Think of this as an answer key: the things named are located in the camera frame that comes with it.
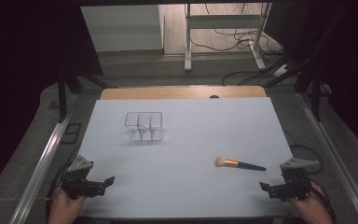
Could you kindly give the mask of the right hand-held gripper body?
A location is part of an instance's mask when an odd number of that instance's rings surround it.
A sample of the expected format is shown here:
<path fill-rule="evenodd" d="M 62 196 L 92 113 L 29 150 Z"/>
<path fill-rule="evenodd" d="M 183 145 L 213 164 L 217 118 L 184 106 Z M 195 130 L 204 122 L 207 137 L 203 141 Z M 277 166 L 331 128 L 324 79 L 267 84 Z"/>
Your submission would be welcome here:
<path fill-rule="evenodd" d="M 274 196 L 283 202 L 288 198 L 304 200 L 311 189 L 307 170 L 309 168 L 318 168 L 319 166 L 320 163 L 317 161 L 297 158 L 291 158 L 283 162 L 280 167 L 284 183 L 275 190 Z"/>

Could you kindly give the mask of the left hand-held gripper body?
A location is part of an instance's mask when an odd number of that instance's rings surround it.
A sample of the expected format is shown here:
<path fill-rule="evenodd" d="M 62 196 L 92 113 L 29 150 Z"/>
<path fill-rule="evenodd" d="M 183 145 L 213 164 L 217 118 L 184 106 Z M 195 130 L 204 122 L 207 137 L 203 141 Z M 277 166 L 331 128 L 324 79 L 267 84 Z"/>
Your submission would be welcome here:
<path fill-rule="evenodd" d="M 73 200 L 80 196 L 89 197 L 93 189 L 105 189 L 104 182 L 88 181 L 87 175 L 93 167 L 92 161 L 77 156 L 65 169 L 62 189 Z"/>

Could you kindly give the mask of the makeup brush with gold ferrule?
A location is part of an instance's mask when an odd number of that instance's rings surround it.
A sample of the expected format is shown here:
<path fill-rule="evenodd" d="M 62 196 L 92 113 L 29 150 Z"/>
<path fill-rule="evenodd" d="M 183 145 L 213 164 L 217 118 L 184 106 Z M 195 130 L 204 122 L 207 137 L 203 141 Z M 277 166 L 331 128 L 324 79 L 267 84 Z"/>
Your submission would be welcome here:
<path fill-rule="evenodd" d="M 246 162 L 242 162 L 242 161 L 234 161 L 231 159 L 226 159 L 223 157 L 217 157 L 215 160 L 215 165 L 217 167 L 236 167 L 236 168 L 241 168 L 241 169 L 246 169 L 246 170 L 255 170 L 255 171 L 266 171 L 265 167 L 262 166 L 258 166 L 258 165 L 254 165 L 254 164 L 250 164 L 250 163 L 246 163 Z"/>

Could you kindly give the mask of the clear plastic organizer box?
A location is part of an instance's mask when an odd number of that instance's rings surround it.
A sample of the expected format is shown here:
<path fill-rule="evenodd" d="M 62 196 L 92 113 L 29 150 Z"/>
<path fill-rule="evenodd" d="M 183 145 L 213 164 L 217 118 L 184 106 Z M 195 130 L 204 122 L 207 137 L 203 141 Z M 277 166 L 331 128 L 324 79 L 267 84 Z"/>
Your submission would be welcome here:
<path fill-rule="evenodd" d="M 130 131 L 131 141 L 162 141 L 162 121 L 161 112 L 129 112 L 124 125 Z"/>

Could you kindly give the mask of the person's right hand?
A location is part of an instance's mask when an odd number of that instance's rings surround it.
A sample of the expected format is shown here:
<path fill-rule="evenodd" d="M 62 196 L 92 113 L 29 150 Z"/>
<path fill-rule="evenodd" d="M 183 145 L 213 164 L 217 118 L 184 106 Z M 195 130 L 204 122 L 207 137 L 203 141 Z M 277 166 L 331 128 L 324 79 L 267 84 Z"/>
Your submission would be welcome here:
<path fill-rule="evenodd" d="M 307 224 L 333 224 L 324 202 L 314 192 L 310 192 L 304 200 L 288 198 L 287 202 Z"/>

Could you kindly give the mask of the person's left hand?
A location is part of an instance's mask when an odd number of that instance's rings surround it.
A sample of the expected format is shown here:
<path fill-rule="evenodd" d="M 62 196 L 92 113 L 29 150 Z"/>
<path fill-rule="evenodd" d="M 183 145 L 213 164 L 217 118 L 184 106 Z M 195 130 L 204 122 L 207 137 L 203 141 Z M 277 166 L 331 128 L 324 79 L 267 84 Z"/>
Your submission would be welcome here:
<path fill-rule="evenodd" d="M 61 187 L 56 188 L 50 206 L 48 224 L 74 224 L 86 200 L 86 196 L 73 200 Z"/>

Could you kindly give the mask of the white table mat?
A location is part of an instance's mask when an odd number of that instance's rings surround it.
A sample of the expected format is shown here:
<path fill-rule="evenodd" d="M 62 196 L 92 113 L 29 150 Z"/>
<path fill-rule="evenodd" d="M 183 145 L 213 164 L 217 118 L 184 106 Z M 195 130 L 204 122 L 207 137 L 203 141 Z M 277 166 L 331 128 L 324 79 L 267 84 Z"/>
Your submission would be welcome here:
<path fill-rule="evenodd" d="M 129 112 L 161 112 L 162 141 L 131 141 Z M 80 155 L 88 178 L 115 183 L 86 201 L 82 213 L 103 218 L 284 217 L 295 210 L 270 199 L 259 183 L 280 184 L 292 154 L 268 97 L 99 100 Z M 223 157 L 266 171 L 217 167 Z"/>

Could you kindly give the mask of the black metal stand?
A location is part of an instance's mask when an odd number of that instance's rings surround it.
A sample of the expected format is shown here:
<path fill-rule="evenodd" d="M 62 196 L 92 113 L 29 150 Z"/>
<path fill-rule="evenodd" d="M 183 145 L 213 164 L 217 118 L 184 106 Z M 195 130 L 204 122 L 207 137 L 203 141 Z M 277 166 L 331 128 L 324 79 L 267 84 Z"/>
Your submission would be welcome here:
<path fill-rule="evenodd" d="M 60 109 L 59 123 L 62 123 L 68 115 L 66 88 L 69 88 L 69 91 L 72 94 L 79 94 L 82 91 L 82 86 L 78 77 L 83 77 L 103 89 L 115 88 L 115 86 L 107 84 L 106 82 L 98 79 L 96 76 L 93 76 L 92 74 L 87 73 L 74 65 L 63 64 L 57 75 Z"/>
<path fill-rule="evenodd" d="M 305 42 L 305 48 L 309 51 L 304 59 L 299 63 L 296 63 L 291 70 L 284 72 L 279 77 L 275 77 L 272 80 L 262 84 L 263 88 L 273 87 L 289 77 L 297 75 L 294 89 L 296 92 L 304 92 L 311 87 L 311 103 L 310 111 L 312 115 L 320 121 L 320 86 L 322 84 L 322 75 L 319 71 L 322 64 L 322 57 L 325 49 L 327 48 L 327 42 L 330 39 L 332 33 L 337 28 L 338 22 L 341 20 L 349 2 L 342 0 L 329 0 L 331 6 L 328 13 L 324 16 L 324 19 L 319 23 L 318 27 L 311 33 L 309 40 Z"/>

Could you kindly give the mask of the white power strip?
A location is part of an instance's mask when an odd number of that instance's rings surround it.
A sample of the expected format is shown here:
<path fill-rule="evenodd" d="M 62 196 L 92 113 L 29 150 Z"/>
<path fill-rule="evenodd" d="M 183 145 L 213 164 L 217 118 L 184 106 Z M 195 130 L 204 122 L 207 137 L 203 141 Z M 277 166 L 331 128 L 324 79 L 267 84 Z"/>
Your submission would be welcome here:
<path fill-rule="evenodd" d="M 278 68 L 274 73 L 273 76 L 279 77 L 285 72 L 287 72 L 290 69 L 290 66 L 287 64 L 283 64 L 280 68 Z"/>

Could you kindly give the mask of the black curtain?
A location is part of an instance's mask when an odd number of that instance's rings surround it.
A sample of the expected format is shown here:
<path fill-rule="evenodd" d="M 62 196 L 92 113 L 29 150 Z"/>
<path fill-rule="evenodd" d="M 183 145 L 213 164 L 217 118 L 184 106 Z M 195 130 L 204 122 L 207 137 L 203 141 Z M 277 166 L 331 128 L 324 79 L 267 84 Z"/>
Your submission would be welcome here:
<path fill-rule="evenodd" d="M 25 135 L 41 92 L 103 73 L 81 6 L 59 0 L 0 0 L 0 174 Z"/>
<path fill-rule="evenodd" d="M 295 88 L 328 85 L 330 105 L 358 137 L 358 0 L 272 3 L 265 33 L 305 65 Z"/>

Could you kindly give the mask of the white cabinet panel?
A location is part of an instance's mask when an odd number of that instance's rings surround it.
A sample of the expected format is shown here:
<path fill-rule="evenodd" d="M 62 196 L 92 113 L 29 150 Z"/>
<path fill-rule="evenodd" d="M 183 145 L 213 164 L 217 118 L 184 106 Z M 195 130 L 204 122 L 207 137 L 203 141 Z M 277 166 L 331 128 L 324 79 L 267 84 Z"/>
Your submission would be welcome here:
<path fill-rule="evenodd" d="M 158 5 L 82 7 L 98 52 L 162 49 Z"/>

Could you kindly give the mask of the aluminium rail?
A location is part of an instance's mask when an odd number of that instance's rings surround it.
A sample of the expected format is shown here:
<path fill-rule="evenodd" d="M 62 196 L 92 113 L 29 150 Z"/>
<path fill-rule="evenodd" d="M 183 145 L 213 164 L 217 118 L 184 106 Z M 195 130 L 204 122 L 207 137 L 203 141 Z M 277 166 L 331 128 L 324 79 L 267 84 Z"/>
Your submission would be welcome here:
<path fill-rule="evenodd" d="M 358 214 L 358 184 L 355 182 L 354 178 L 349 173 L 348 168 L 344 164 L 344 161 L 339 156 L 336 146 L 332 142 L 330 136 L 328 135 L 323 124 L 316 119 L 311 111 L 311 103 L 307 98 L 306 93 L 298 93 L 297 99 L 300 102 L 302 108 L 304 109 L 310 124 L 314 131 L 316 132 L 326 154 L 332 163 L 340 182 L 343 185 L 343 188 L 346 190 L 351 203 L 353 204 L 357 214 Z"/>
<path fill-rule="evenodd" d="M 78 94 L 71 94 L 67 100 L 67 114 L 64 116 L 62 121 L 56 124 L 8 224 L 25 223 L 36 199 L 37 193 L 39 192 L 46 177 L 48 168 L 51 165 L 54 155 L 62 140 L 63 134 L 68 126 L 69 120 L 73 115 L 77 99 Z"/>

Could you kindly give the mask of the black square floor frame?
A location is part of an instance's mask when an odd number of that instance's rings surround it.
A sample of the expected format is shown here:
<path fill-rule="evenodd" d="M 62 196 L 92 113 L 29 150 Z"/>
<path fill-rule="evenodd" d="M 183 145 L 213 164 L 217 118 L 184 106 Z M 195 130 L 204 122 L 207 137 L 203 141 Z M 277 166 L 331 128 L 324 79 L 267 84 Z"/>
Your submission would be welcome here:
<path fill-rule="evenodd" d="M 61 143 L 64 145 L 75 144 L 80 135 L 81 126 L 81 123 L 69 123 L 64 131 Z"/>

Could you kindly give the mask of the white metal desk frame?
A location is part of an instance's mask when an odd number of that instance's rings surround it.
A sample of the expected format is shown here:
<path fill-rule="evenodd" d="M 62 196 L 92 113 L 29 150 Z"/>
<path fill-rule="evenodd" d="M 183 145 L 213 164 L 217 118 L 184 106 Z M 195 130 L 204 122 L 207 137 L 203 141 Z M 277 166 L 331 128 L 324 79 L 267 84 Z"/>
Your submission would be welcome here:
<path fill-rule="evenodd" d="M 259 70 L 267 67 L 259 52 L 259 41 L 264 30 L 269 12 L 270 3 L 261 7 L 259 15 L 191 15 L 191 5 L 186 4 L 186 48 L 185 48 L 185 71 L 192 70 L 191 31 L 199 29 L 256 29 L 255 38 L 248 42 L 250 50 Z"/>

